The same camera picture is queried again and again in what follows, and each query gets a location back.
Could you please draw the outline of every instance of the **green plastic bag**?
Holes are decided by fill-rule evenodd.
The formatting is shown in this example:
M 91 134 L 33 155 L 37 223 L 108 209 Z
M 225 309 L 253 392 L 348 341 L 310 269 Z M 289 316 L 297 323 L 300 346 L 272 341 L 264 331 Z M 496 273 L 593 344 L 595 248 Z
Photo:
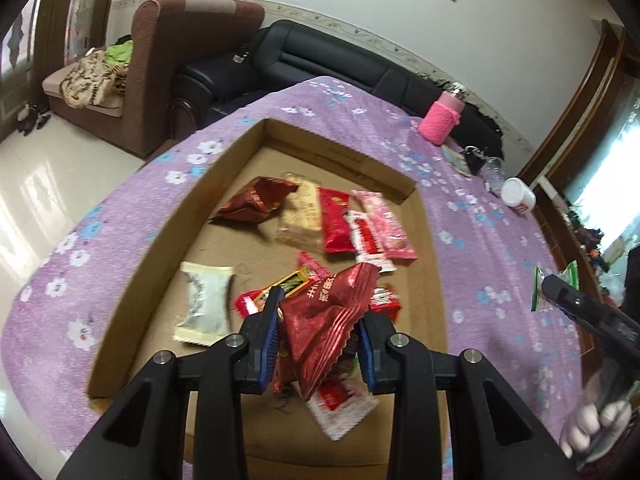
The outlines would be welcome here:
M 104 50 L 104 62 L 107 65 L 115 65 L 120 63 L 131 63 L 131 54 L 133 53 L 133 41 L 125 41 L 120 45 L 111 45 Z
M 542 280 L 549 274 L 545 274 L 540 267 L 533 268 L 533 297 L 531 298 L 531 311 L 545 311 L 553 308 L 555 304 L 550 302 L 544 294 L 542 294 Z M 568 283 L 573 288 L 579 288 L 578 281 L 578 262 L 572 261 L 566 266 L 566 269 L 558 274 L 558 278 Z

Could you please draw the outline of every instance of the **purple tablecloth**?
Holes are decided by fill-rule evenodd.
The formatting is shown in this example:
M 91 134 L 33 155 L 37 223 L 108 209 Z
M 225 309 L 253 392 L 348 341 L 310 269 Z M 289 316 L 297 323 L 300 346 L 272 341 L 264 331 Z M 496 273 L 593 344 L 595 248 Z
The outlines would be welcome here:
M 449 352 L 482 351 L 554 437 L 581 390 L 575 326 L 530 313 L 531 268 L 554 269 L 531 215 L 464 179 L 418 119 L 347 83 L 319 77 L 276 92 L 193 134 L 145 166 L 67 235 L 15 298 L 1 353 L 15 395 L 69 452 L 97 420 L 84 387 L 116 301 L 150 242 L 196 180 L 261 118 L 336 140 L 414 179 L 436 242 Z M 450 450 L 444 465 L 450 475 Z

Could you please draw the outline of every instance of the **hand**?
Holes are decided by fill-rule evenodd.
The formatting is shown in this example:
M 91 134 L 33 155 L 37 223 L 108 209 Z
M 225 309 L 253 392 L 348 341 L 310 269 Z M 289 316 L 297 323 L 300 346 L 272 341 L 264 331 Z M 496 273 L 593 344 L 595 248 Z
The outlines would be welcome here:
M 600 395 L 600 390 L 600 372 L 598 372 L 589 379 L 578 405 L 564 422 L 560 435 L 560 447 L 567 458 L 571 458 L 574 451 L 587 451 L 591 437 L 600 427 L 610 428 L 610 430 L 598 449 L 595 449 L 587 458 L 587 462 L 603 457 L 611 450 L 629 424 L 631 404 L 627 400 L 608 404 L 598 416 L 595 402 Z

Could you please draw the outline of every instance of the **white jar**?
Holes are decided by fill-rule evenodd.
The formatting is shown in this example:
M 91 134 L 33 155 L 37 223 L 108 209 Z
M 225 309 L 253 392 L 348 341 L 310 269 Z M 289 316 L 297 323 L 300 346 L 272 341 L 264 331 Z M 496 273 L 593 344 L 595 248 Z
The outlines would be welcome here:
M 536 195 L 519 178 L 508 178 L 500 192 L 502 201 L 518 213 L 530 211 L 536 205 Z

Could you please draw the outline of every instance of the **cardboard box tray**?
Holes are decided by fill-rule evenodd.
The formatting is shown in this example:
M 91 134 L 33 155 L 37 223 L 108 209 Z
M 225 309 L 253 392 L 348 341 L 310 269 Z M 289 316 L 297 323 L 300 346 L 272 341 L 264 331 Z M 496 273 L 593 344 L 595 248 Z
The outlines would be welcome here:
M 263 288 L 295 268 L 299 249 L 275 238 L 278 218 L 259 226 L 207 224 L 206 220 L 254 176 L 294 172 L 323 187 L 385 194 L 410 237 L 418 260 L 398 265 L 379 283 L 393 284 L 403 309 L 396 329 L 429 348 L 446 351 L 446 324 L 438 267 L 421 198 L 409 178 L 383 164 L 311 132 L 275 120 L 254 125 L 209 168 L 156 237 L 120 299 L 98 351 L 87 387 L 98 412 L 160 349 L 177 356 L 202 347 L 173 340 L 175 325 L 188 310 L 187 279 L 178 270 L 186 260 L 210 266 L 234 266 L 230 286 L 230 320 L 241 319 L 231 306 L 242 292 Z M 354 263 L 352 256 L 312 253 L 332 271 Z M 191 394 L 185 458 L 191 457 L 195 397 Z M 251 476 L 260 478 L 327 478 L 342 468 L 350 476 L 383 478 L 388 459 L 393 415 L 392 396 L 339 442 L 322 433 L 299 397 L 243 396 L 244 441 Z M 446 409 L 440 403 L 442 433 Z

